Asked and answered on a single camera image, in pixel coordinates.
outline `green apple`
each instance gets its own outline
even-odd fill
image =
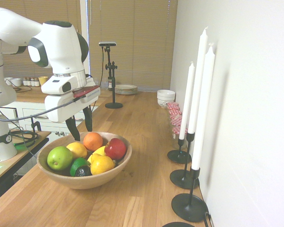
[[[72,152],[63,146],[52,149],[47,156],[47,164],[53,170],[64,170],[72,162]]]

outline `camera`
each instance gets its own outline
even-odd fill
[[[116,42],[99,42],[99,46],[116,46]]]

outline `tripod stand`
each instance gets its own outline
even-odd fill
[[[106,103],[105,107],[108,109],[118,109],[123,107],[122,103],[116,103],[115,102],[115,69],[118,68],[118,66],[115,65],[115,62],[110,62],[110,46],[105,47],[105,52],[107,52],[108,56],[108,64],[105,65],[105,69],[108,70],[108,79],[112,80],[112,88],[113,88],[113,102],[112,103]]]

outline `candle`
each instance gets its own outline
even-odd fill
[[[213,78],[214,57],[215,55],[213,53],[213,48],[210,47],[205,57],[204,73],[203,73],[202,88],[200,95],[200,105],[198,111],[198,121],[195,131],[194,154],[191,163],[191,168],[194,170],[198,170],[200,168],[205,123],[207,116],[207,107],[208,107],[210,88],[212,85],[212,78]]]
[[[192,100],[192,103],[191,103],[189,124],[188,124],[188,133],[189,134],[193,134],[195,132],[195,125],[196,125],[198,108],[199,108],[202,75],[203,75],[204,60],[205,60],[205,53],[206,53],[206,46],[207,46],[206,29],[207,28],[204,29],[202,35],[200,36],[198,60],[197,60],[197,66],[196,66],[196,70],[195,70],[195,83],[194,83],[194,90],[193,90],[193,100]]]
[[[184,99],[184,107],[183,107],[183,112],[182,112],[181,129],[180,129],[180,134],[179,134],[180,140],[184,140],[184,137],[185,137],[185,129],[186,129],[186,123],[187,123],[187,117],[188,117],[188,111],[189,111],[189,103],[191,99],[191,90],[193,88],[193,82],[194,82],[194,72],[195,72],[195,67],[194,67],[193,62],[191,62],[188,68],[187,85],[186,85],[186,92],[185,92],[185,99]]]

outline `window blind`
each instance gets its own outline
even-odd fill
[[[42,24],[48,20],[68,21],[81,33],[80,0],[0,0],[0,7]],[[52,69],[35,65],[27,49],[22,54],[3,56],[5,77],[52,76]]]
[[[89,0],[91,75],[100,81],[100,41],[115,41],[110,57],[117,84],[140,90],[170,88],[177,0]],[[107,64],[107,53],[104,55]]]

